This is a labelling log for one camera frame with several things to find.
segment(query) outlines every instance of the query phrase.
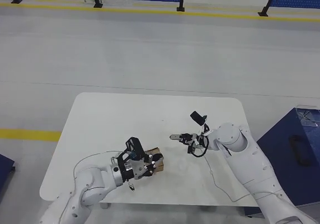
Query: floor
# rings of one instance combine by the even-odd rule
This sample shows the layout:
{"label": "floor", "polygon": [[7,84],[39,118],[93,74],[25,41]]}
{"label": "floor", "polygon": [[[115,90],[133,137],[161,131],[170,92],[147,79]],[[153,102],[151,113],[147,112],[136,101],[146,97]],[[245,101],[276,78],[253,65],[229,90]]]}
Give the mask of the floor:
{"label": "floor", "polygon": [[[0,7],[0,128],[62,130],[81,92],[234,97],[259,139],[298,104],[320,108],[320,23]],[[0,139],[17,166],[0,223],[45,211],[55,146]],[[239,214],[114,204],[87,223],[264,223]]]}

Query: yellow floor line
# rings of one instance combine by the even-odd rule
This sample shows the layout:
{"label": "yellow floor line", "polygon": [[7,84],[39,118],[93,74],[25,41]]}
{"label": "yellow floor line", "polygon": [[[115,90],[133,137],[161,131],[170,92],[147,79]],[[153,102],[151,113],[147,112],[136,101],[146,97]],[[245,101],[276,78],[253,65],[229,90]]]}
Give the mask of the yellow floor line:
{"label": "yellow floor line", "polygon": [[52,3],[71,3],[71,4],[84,4],[82,0],[29,0],[32,2],[52,2]]}
{"label": "yellow floor line", "polygon": [[[176,8],[177,5],[170,4],[141,4],[134,3],[133,6],[136,7],[153,7],[153,8]],[[190,8],[194,10],[213,10],[213,11],[225,11],[225,12],[253,12],[258,13],[260,10],[249,10],[245,8],[227,8],[227,7],[215,7],[215,6],[184,6],[185,8]],[[288,11],[272,11],[269,9],[269,15],[273,14],[283,14],[283,15],[308,15],[308,16],[320,16],[320,12],[288,12]]]}
{"label": "yellow floor line", "polygon": [[62,132],[47,130],[2,129],[0,138],[57,142]]}
{"label": "yellow floor line", "polygon": [[10,4],[0,3],[1,7],[19,7],[19,8],[37,8],[49,10],[76,10],[76,11],[101,11],[101,12],[120,12],[120,13],[147,13],[147,14],[164,14],[164,15],[181,15],[181,16],[202,16],[202,17],[220,17],[220,18],[235,18],[242,20],[274,20],[287,22],[320,22],[320,18],[288,18],[288,17],[261,17],[251,15],[231,15],[219,13],[205,13],[205,12],[176,12],[176,11],[162,11],[162,10],[138,10],[129,8],[92,8],[83,6],[46,6],[33,4]]}

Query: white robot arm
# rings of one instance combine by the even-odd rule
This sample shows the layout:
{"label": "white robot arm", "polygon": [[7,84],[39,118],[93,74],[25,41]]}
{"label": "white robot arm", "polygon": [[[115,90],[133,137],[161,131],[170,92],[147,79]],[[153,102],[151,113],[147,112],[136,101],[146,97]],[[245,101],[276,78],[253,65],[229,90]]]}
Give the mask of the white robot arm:
{"label": "white robot arm", "polygon": [[163,156],[161,153],[145,153],[139,140],[132,137],[126,142],[126,150],[119,154],[116,160],[117,162],[112,158],[111,165],[88,165],[80,169],[74,177],[74,190],[58,196],[38,223],[85,223],[94,204],[102,201],[109,192],[132,178],[138,180],[155,174]]}
{"label": "white robot arm", "polygon": [[[187,152],[196,157],[205,155],[207,150],[221,152],[238,181],[256,200],[269,224],[317,223],[292,204],[249,129],[224,123],[218,129],[210,130],[205,124],[207,116],[193,112],[191,117],[204,126],[204,131],[199,135],[174,134],[170,139],[188,145]],[[205,150],[201,155],[196,155],[194,151],[197,148]]]}

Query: cable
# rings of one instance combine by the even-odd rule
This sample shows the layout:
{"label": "cable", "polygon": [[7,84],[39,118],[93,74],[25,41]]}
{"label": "cable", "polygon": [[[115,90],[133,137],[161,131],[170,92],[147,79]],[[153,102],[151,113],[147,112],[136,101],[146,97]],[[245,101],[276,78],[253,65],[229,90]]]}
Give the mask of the cable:
{"label": "cable", "polygon": [[287,203],[287,204],[290,205],[291,207],[293,207],[293,208],[295,208],[296,210],[298,210],[301,214],[303,214],[304,216],[306,216],[307,218],[309,218],[310,220],[312,220],[314,223],[318,223],[318,222],[317,222],[315,219],[313,219],[311,216],[309,216],[309,215],[307,215],[306,213],[302,212],[302,211],[299,210],[296,206],[294,206],[293,204],[289,203],[287,200],[285,200],[284,198],[282,198],[281,195],[278,195],[278,194],[273,193],[273,192],[265,192],[265,191],[263,191],[263,192],[249,193],[249,194],[246,194],[246,195],[244,195],[244,196],[242,196],[242,197],[240,197],[240,198],[238,198],[238,199],[236,199],[236,200],[232,200],[231,196],[230,196],[224,189],[222,189],[221,187],[219,187],[219,186],[216,184],[215,177],[214,177],[212,168],[211,168],[211,166],[210,166],[210,163],[209,163],[209,161],[207,160],[206,156],[204,156],[204,158],[205,158],[207,164],[209,165],[210,175],[212,176],[212,179],[213,179],[213,181],[214,181],[214,185],[215,185],[218,189],[220,189],[223,193],[225,193],[225,194],[227,195],[227,197],[231,200],[231,202],[237,202],[237,201],[241,200],[242,198],[245,198],[245,197],[247,197],[247,196],[249,196],[249,195],[252,195],[252,194],[260,194],[260,193],[274,194],[277,198],[279,198],[279,199],[282,200],[283,202]]}
{"label": "cable", "polygon": [[[207,140],[207,144],[206,144],[206,147],[205,147],[205,151],[203,152],[203,151],[201,150],[201,152],[203,152],[203,153],[200,154],[200,155],[196,155],[196,154],[194,154],[194,152],[191,150],[190,152],[191,152],[191,154],[192,154],[193,156],[195,156],[195,157],[197,157],[197,158],[200,158],[200,157],[203,157],[203,156],[206,154],[207,149],[209,148],[209,143],[210,143],[210,141],[209,141],[209,138],[208,138],[207,136],[205,136],[205,138],[206,138],[206,140]],[[194,147],[193,147],[193,146],[194,146],[194,143],[195,143],[195,141],[192,142],[191,148],[194,148]]]}
{"label": "cable", "polygon": [[[198,135],[199,135],[199,136],[203,136],[203,134],[206,133],[206,132],[208,132],[209,130],[210,130],[209,126],[205,123],[205,124],[201,127],[200,133],[199,133]],[[209,143],[210,143],[209,138],[208,138],[207,136],[204,136],[204,137],[206,138],[206,141],[207,141],[207,144],[206,144],[206,146],[205,146],[205,151],[204,151],[202,154],[200,154],[200,155],[196,155],[192,150],[190,151],[190,153],[191,153],[193,156],[195,156],[196,158],[203,157],[203,156],[206,154],[207,149],[209,148]],[[191,148],[192,148],[192,149],[194,149],[194,143],[195,143],[195,141],[193,141],[192,144],[191,144]]]}
{"label": "cable", "polygon": [[68,207],[69,201],[70,201],[70,199],[74,196],[74,194],[75,194],[75,192],[76,192],[76,190],[77,190],[77,186],[76,186],[76,168],[77,168],[78,164],[80,164],[83,160],[85,160],[85,159],[87,159],[87,158],[89,158],[89,157],[97,156],[97,155],[104,154],[104,153],[108,153],[108,152],[122,152],[122,151],[106,151],[106,152],[95,153],[95,154],[89,155],[89,156],[84,157],[83,159],[79,160],[79,161],[77,162],[77,164],[74,166],[74,168],[73,168],[74,190],[70,193],[70,197],[68,198],[68,201],[67,201],[67,203],[66,203],[66,205],[65,205],[62,213],[60,214],[60,217],[59,217],[59,219],[58,219],[58,224],[60,224],[60,221],[61,221],[61,219],[62,219],[62,217],[63,217],[63,214],[64,214],[65,210],[66,210],[67,207]]}
{"label": "cable", "polygon": [[214,174],[213,174],[213,171],[212,171],[212,168],[211,168],[211,166],[210,166],[210,163],[209,163],[209,161],[207,160],[206,156],[204,156],[204,158],[205,158],[207,164],[209,165],[210,174],[211,174],[212,179],[213,179],[213,181],[214,181],[214,185],[215,185],[218,189],[220,189],[223,193],[225,193],[225,194],[227,195],[227,197],[230,199],[231,202],[237,202],[237,201],[241,200],[242,198],[245,198],[245,197],[247,197],[247,196],[249,196],[249,195],[259,194],[259,193],[268,193],[268,194],[274,194],[275,196],[277,196],[277,194],[275,194],[275,193],[273,193],[273,192],[255,192],[255,193],[246,194],[246,195],[244,195],[244,196],[242,196],[242,197],[240,197],[240,198],[238,198],[238,199],[236,199],[236,200],[232,200],[231,196],[230,196],[224,189],[222,189],[221,187],[219,187],[219,186],[216,184],[215,176],[214,176]]}

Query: table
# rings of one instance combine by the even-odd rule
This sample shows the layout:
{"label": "table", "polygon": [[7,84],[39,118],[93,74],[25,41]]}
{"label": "table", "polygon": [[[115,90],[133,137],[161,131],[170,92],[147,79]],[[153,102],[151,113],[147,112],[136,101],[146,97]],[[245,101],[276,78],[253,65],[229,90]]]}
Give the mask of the table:
{"label": "table", "polygon": [[[224,122],[248,125],[241,102],[233,98],[136,94],[79,94],[40,188],[45,200],[73,189],[72,170],[82,158],[109,150],[123,151],[130,137],[140,139],[144,150],[159,147],[164,171],[150,178],[131,180],[102,201],[105,203],[181,204],[200,206],[257,206],[252,197],[232,203],[214,186],[204,158],[187,154],[187,147],[169,139],[174,133],[198,133],[190,118],[196,110],[208,115],[210,128]],[[109,164],[116,153],[91,157],[81,164]],[[233,199],[248,191],[237,181],[220,152],[206,154],[216,182]]]}

